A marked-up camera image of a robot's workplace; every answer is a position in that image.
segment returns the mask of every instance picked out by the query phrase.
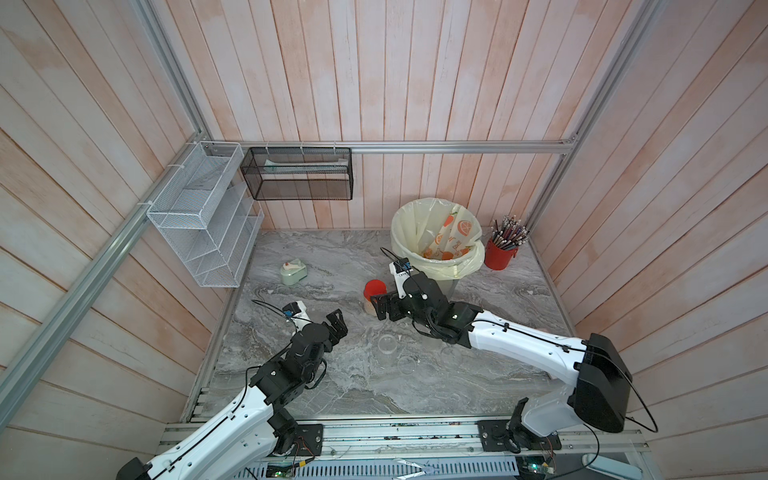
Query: clear glass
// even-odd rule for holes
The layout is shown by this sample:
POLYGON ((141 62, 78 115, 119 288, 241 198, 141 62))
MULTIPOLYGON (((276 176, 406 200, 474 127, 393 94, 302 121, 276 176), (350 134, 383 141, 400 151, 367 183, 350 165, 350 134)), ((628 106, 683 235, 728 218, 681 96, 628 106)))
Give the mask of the clear glass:
POLYGON ((382 367, 392 367, 397 363, 397 339, 385 333, 376 342, 376 360, 382 367))
POLYGON ((410 375, 416 371, 416 360, 409 355, 401 356, 397 361, 397 368, 403 375, 410 375))

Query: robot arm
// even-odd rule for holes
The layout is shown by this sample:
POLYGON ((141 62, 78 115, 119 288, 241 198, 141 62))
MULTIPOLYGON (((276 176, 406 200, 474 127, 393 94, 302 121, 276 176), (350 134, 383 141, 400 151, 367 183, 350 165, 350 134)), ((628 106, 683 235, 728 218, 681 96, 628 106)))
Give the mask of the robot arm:
POLYGON ((317 385, 323 378, 325 370, 316 376, 326 362, 323 354, 346 336, 347 328, 341 310, 326 316, 324 323, 309 320, 304 302, 289 303, 283 311, 296 325, 290 343, 195 433, 146 465, 134 458, 121 468, 117 480, 231 478, 254 459, 288 452, 297 424, 285 406, 311 388, 307 384, 317 385))
POLYGON ((392 262, 389 269, 397 291, 371 297, 380 320, 409 317, 422 335, 500 353, 563 381, 554 392, 518 403, 508 424, 513 452, 580 423, 605 432, 624 429, 632 377, 608 338, 553 335, 510 322, 480 306, 449 302, 437 282, 412 269, 406 258, 392 262))

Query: wooden plank wall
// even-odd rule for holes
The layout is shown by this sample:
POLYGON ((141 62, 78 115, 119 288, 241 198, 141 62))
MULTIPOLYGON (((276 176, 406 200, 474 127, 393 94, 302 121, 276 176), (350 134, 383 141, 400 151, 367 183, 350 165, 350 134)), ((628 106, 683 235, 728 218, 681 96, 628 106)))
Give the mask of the wooden plank wall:
MULTIPOLYGON (((0 369, 194 129, 129 2, 0 2, 0 369)), ((114 478, 177 422, 223 304, 156 230, 0 435, 0 478, 114 478)))
MULTIPOLYGON (((568 137, 638 0, 154 0, 213 137, 568 137)), ((527 216, 557 156, 356 155, 354 199, 270 201, 266 228, 387 228, 442 197, 527 216)))
POLYGON ((767 25, 764 0, 670 2, 534 232, 665 478, 768 475, 767 25))

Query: trash can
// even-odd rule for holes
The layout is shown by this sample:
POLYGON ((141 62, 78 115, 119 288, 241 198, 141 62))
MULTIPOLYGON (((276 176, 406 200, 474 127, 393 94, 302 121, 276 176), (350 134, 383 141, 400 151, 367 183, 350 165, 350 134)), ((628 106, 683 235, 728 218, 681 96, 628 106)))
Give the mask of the trash can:
POLYGON ((436 280, 447 297, 485 258, 480 222, 448 200, 420 198, 403 205, 392 218, 391 234, 392 251, 436 280))

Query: marble table surface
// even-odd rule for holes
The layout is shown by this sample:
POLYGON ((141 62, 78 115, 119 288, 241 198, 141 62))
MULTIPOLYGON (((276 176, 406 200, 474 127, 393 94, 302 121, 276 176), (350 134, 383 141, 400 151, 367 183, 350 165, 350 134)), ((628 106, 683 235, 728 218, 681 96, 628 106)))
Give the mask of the marble table surface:
MULTIPOLYGON (((508 357, 420 336, 407 319, 379 321, 366 313, 362 296, 366 282, 378 278, 394 290, 389 261, 379 247, 391 247, 389 231, 260 233, 201 415, 221 409, 243 387, 246 368, 268 360, 293 335, 292 324, 252 303, 252 298, 277 306, 303 300, 310 318, 318 323, 340 308, 349 327, 348 336, 326 354, 325 379, 288 405, 298 419, 507 415, 519 399, 560 385, 547 373, 508 357), (280 264, 297 257, 308 266, 309 275, 284 286, 280 264), (391 355, 379 349, 379 338, 386 334, 398 341, 391 355)), ((528 245, 506 270, 497 272, 484 265, 459 280, 451 300, 474 303, 502 318, 551 333, 569 334, 528 245)))

